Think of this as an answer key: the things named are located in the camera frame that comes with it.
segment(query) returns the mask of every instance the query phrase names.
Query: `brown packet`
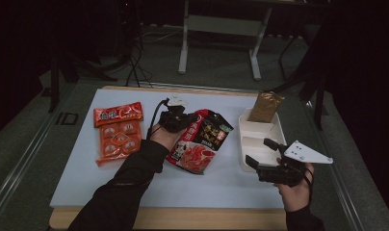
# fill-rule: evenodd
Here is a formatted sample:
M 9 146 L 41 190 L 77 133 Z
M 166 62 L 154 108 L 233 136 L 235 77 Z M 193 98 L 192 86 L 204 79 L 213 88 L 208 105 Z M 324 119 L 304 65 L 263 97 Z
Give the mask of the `brown packet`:
M 275 92 L 259 92 L 247 121 L 271 122 L 284 97 Z

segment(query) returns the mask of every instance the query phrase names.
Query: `background desk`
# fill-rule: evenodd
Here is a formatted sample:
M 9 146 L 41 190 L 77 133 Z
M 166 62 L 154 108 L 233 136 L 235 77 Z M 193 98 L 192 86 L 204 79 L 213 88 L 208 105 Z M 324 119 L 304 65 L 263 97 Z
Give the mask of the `background desk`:
M 50 220 L 52 227 L 66 228 L 93 192 L 110 180 L 122 163 L 96 165 L 98 130 L 92 126 L 92 110 L 142 102 L 145 137 L 156 106 L 160 100 L 171 98 L 173 92 L 176 90 L 97 91 L 50 204 L 55 208 Z M 204 175 L 190 174 L 165 163 L 163 173 L 155 175 L 143 196 L 136 228 L 284 229 L 283 204 L 277 188 L 259 182 L 254 172 L 242 171 L 240 167 L 238 119 L 254 105 L 256 94 L 188 90 L 177 94 L 189 102 L 186 112 L 206 108 L 221 113 L 234 130 Z

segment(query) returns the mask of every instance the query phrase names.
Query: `white plastic container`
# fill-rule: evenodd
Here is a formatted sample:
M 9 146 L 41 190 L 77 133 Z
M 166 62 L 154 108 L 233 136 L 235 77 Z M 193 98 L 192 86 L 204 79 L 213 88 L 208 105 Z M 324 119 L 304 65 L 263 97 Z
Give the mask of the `white plastic container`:
M 241 167 L 244 171 L 255 171 L 246 164 L 246 155 L 264 166 L 278 166 L 276 158 L 281 155 L 264 145 L 264 138 L 269 138 L 286 145 L 278 114 L 271 123 L 247 121 L 252 109 L 246 109 L 239 117 L 240 143 L 242 145 Z

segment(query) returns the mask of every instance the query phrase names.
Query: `red food package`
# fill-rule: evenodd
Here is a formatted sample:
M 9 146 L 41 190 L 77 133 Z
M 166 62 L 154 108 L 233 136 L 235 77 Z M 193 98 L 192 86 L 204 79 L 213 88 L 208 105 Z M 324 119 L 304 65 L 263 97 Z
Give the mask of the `red food package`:
M 213 111 L 203 109 L 194 113 L 198 120 L 180 136 L 167 160 L 191 173 L 203 174 L 233 127 Z
M 133 119 L 143 119 L 143 106 L 141 102 L 121 105 L 113 108 L 96 108 L 93 110 L 94 127 Z
M 100 153 L 96 163 L 127 158 L 141 148 L 141 125 L 138 120 L 129 120 L 102 125 L 99 128 Z

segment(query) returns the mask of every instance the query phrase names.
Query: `person's left hand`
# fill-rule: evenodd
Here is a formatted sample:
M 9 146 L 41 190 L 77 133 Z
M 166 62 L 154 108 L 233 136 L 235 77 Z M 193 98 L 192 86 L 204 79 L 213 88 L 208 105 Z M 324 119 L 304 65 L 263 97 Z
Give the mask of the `person's left hand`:
M 186 129 L 183 129 L 177 133 L 170 133 L 164 127 L 160 127 L 160 125 L 157 123 L 152 127 L 152 135 L 150 136 L 150 140 L 158 142 L 171 151 L 177 139 L 185 131 Z

